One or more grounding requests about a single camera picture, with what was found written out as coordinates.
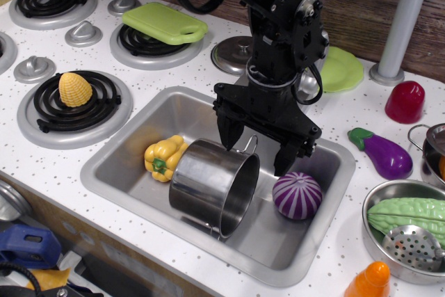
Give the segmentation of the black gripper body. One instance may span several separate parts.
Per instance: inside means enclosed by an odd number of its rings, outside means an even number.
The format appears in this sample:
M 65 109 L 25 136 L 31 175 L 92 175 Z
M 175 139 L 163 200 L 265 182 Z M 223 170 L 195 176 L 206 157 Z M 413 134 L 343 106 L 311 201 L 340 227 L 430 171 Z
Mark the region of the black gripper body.
M 218 115 L 226 115 L 278 143 L 299 138 L 300 156 L 312 155 L 321 128 L 300 110 L 290 85 L 266 88 L 253 83 L 246 86 L 217 83 L 214 91 L 217 119 Z

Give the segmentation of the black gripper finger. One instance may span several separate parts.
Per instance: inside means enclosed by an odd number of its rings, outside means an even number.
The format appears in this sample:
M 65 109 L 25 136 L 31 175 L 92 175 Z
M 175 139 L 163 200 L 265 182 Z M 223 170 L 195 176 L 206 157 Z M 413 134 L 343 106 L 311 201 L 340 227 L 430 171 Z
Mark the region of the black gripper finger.
M 217 125 L 223 147 L 231 150 L 243 134 L 244 124 L 221 114 L 218 115 Z
M 300 157 L 302 141 L 299 138 L 291 138 L 289 141 L 280 141 L 280 149 L 274 160 L 275 176 L 285 175 L 295 160 Z

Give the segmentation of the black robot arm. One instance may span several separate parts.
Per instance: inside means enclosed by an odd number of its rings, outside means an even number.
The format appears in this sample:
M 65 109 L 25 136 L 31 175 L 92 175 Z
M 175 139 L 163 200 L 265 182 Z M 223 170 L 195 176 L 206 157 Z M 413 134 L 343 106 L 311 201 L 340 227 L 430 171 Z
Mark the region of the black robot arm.
M 194 6 L 178 0 L 187 10 L 207 14 L 224 0 Z M 329 44 L 323 36 L 321 0 L 241 0 L 248 7 L 253 37 L 252 55 L 246 66 L 245 86 L 218 83 L 213 103 L 222 145 L 233 148 L 245 128 L 280 144 L 275 156 L 277 176 L 288 172 L 297 158 L 310 156 L 321 129 L 302 111 L 314 98 L 298 96 L 305 70 L 317 84 L 321 75 L 316 62 L 325 57 Z

